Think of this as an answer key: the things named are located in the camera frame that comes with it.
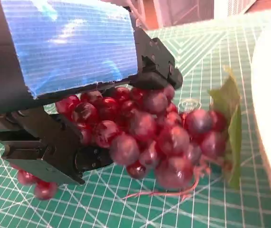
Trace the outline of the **bare left hand blue tape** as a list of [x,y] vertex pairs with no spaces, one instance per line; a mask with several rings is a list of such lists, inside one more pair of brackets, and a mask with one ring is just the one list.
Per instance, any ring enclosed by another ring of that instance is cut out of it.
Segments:
[[0,0],[2,158],[58,184],[112,163],[83,146],[80,131],[44,106],[69,95],[130,84],[182,86],[175,59],[123,7],[99,0]]

